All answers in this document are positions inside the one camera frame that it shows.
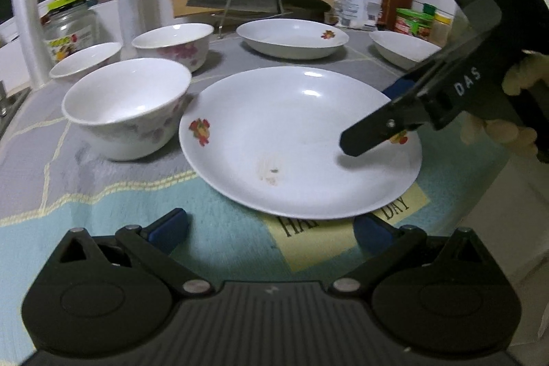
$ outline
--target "white bowl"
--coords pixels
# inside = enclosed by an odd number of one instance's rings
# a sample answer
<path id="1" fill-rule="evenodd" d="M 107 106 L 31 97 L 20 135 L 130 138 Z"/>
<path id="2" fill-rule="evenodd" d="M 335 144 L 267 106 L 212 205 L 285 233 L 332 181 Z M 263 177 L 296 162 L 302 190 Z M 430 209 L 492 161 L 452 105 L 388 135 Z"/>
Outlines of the white bowl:
<path id="1" fill-rule="evenodd" d="M 341 132 L 389 99 L 356 79 L 311 67 L 228 76 L 185 110 L 179 141 L 193 169 L 230 199 L 303 219 L 363 214 L 401 196 L 421 166 L 421 143 L 385 141 L 359 157 Z"/>
<path id="2" fill-rule="evenodd" d="M 168 25 L 139 35 L 132 45 L 139 56 L 177 61 L 194 72 L 206 61 L 212 33 L 208 24 Z"/>
<path id="3" fill-rule="evenodd" d="M 259 53 L 287 60 L 324 58 L 349 41 L 336 27 L 299 19 L 252 21 L 239 26 L 237 33 Z"/>
<path id="4" fill-rule="evenodd" d="M 49 71 L 49 77 L 57 81 L 76 83 L 98 68 L 120 61 L 120 43 L 103 43 L 62 59 Z"/>
<path id="5" fill-rule="evenodd" d="M 382 57 L 406 71 L 440 50 L 437 45 L 403 33 L 377 31 L 370 33 L 370 38 Z"/>
<path id="6" fill-rule="evenodd" d="M 121 61 L 72 86 L 61 104 L 91 147 L 111 160 L 153 153 L 175 134 L 191 74 L 160 58 Z"/>

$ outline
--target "tablecloth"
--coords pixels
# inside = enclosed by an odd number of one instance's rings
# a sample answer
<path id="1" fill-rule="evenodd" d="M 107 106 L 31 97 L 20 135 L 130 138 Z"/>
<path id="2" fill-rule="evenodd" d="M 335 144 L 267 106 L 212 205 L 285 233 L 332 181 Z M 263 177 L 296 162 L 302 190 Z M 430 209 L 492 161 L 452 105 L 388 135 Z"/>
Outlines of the tablecloth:
<path id="1" fill-rule="evenodd" d="M 382 60 L 367 33 L 349 35 L 344 49 L 300 65 L 346 74 L 379 90 L 402 76 Z M 254 52 L 234 35 L 213 40 L 189 92 L 234 73 L 287 64 Z M 356 245 L 351 220 L 295 222 L 226 199 L 191 170 L 177 137 L 138 161 L 103 159 L 62 116 L 67 90 L 51 82 L 31 93 L 0 141 L 1 366 L 21 362 L 32 352 L 21 301 L 55 245 L 74 226 L 108 235 L 125 224 L 146 226 L 182 207 L 191 216 L 191 231 L 171 255 L 216 286 L 223 280 L 327 283 L 369 257 Z M 507 160 L 488 138 L 463 145 L 459 128 L 455 120 L 442 131 L 419 130 L 419 177 L 400 201 L 378 212 L 380 217 L 418 225 L 430 234 L 445 235 L 455 228 Z"/>

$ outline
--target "yellow printed patch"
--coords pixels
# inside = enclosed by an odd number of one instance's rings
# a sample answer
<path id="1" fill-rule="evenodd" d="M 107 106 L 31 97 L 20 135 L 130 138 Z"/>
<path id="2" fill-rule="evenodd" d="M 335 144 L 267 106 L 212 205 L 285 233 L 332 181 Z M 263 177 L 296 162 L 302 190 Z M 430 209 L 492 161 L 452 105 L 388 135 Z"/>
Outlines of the yellow printed patch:
<path id="1" fill-rule="evenodd" d="M 261 215 L 292 272 L 342 254 L 356 245 L 352 219 L 313 221 Z"/>
<path id="2" fill-rule="evenodd" d="M 395 225 L 405 217 L 422 209 L 429 202 L 429 198 L 414 182 L 402 196 L 373 213 L 380 219 Z"/>

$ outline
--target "gloved hand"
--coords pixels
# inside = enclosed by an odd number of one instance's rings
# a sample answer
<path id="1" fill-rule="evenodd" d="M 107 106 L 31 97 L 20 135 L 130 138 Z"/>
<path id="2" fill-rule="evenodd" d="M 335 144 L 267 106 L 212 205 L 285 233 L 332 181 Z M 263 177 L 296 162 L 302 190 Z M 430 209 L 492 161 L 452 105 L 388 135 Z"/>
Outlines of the gloved hand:
<path id="1" fill-rule="evenodd" d="M 501 87 L 507 95 L 519 95 L 523 88 L 532 87 L 539 80 L 545 81 L 549 86 L 549 56 L 532 53 L 507 71 Z M 537 139 L 536 131 L 505 120 L 483 120 L 468 114 L 461 128 L 461 140 L 469 145 L 478 138 L 483 129 L 493 141 L 517 155 L 537 155 L 534 144 Z"/>

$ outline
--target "knife blade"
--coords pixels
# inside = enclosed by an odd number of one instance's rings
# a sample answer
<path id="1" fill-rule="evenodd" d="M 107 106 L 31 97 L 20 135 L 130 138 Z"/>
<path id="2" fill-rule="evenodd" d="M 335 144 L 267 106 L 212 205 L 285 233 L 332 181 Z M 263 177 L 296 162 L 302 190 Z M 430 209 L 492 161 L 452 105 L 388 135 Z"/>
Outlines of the knife blade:
<path id="1" fill-rule="evenodd" d="M 187 0 L 189 7 L 206 7 L 210 9 L 224 10 L 227 0 Z M 330 5 L 323 0 L 282 0 L 284 9 L 304 9 L 321 13 L 330 11 Z M 276 13 L 278 11 L 276 0 L 232 0 L 232 11 Z"/>

